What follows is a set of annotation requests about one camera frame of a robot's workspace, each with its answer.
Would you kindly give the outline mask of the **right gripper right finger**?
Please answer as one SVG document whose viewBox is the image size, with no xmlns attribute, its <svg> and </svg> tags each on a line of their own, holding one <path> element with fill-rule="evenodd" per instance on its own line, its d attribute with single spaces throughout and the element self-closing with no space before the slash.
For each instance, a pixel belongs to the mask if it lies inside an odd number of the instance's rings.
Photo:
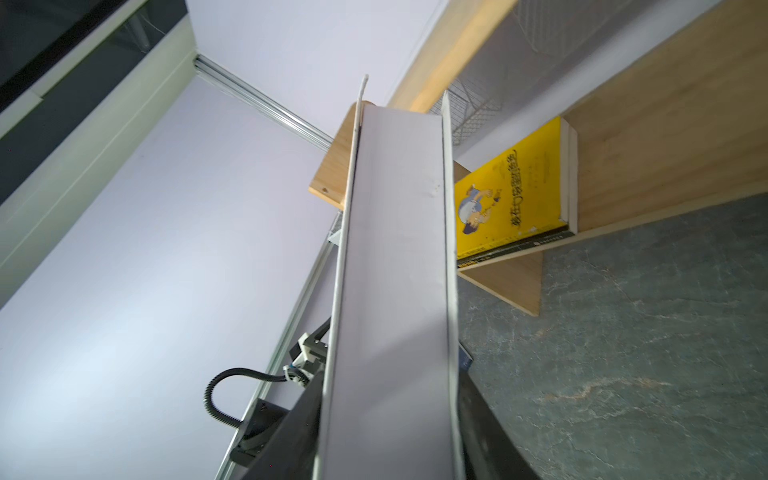
<svg viewBox="0 0 768 480">
<path fill-rule="evenodd" d="M 459 372 L 458 416 L 467 479 L 540 479 L 466 371 Z"/>
</svg>

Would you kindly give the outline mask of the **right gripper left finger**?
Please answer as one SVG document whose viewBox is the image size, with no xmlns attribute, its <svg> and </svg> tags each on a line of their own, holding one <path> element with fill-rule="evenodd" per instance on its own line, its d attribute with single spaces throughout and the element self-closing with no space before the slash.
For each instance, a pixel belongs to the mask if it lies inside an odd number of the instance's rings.
<svg viewBox="0 0 768 480">
<path fill-rule="evenodd" d="M 317 374 L 294 408 L 278 425 L 264 449 L 247 467 L 243 479 L 313 478 L 318 446 L 324 375 Z"/>
</svg>

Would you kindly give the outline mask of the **white book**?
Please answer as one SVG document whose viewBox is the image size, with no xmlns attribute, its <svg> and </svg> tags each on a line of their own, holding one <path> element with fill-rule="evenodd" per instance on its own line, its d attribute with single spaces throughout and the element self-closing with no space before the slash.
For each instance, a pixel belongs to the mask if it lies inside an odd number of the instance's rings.
<svg viewBox="0 0 768 480">
<path fill-rule="evenodd" d="M 461 479 L 450 114 L 358 100 L 317 479 Z"/>
</svg>

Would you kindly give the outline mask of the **black book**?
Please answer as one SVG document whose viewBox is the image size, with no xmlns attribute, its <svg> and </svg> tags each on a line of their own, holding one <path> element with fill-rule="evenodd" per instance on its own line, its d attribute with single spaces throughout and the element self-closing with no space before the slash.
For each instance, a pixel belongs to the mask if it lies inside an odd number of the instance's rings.
<svg viewBox="0 0 768 480">
<path fill-rule="evenodd" d="M 459 259 L 457 261 L 457 267 L 464 268 L 471 265 L 477 265 L 491 259 L 495 259 L 495 258 L 509 255 L 512 253 L 526 251 L 534 247 L 547 245 L 549 243 L 570 238 L 573 236 L 575 236 L 575 233 L 571 229 L 567 227 L 558 228 L 546 233 L 534 235 L 532 237 L 510 243 L 507 245 L 499 246 L 485 252 L 480 252 L 463 259 Z"/>
</svg>

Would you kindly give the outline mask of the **blue book with yellow label left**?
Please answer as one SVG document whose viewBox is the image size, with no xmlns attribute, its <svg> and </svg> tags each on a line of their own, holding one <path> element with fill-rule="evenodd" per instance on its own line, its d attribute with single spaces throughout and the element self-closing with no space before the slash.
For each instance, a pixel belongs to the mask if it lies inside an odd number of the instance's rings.
<svg viewBox="0 0 768 480">
<path fill-rule="evenodd" d="M 461 372 L 468 373 L 472 364 L 473 364 L 473 357 L 468 352 L 468 350 L 465 348 L 465 346 L 460 343 L 459 344 L 459 369 Z"/>
</svg>

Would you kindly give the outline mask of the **wooden two-tier shelf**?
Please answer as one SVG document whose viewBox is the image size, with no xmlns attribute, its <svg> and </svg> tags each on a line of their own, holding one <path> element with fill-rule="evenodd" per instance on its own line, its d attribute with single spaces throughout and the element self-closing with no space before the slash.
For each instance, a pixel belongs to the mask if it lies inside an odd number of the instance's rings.
<svg viewBox="0 0 768 480">
<path fill-rule="evenodd" d="M 767 189 L 767 5 L 661 1 L 461 148 L 465 174 L 563 115 L 585 240 Z"/>
</svg>

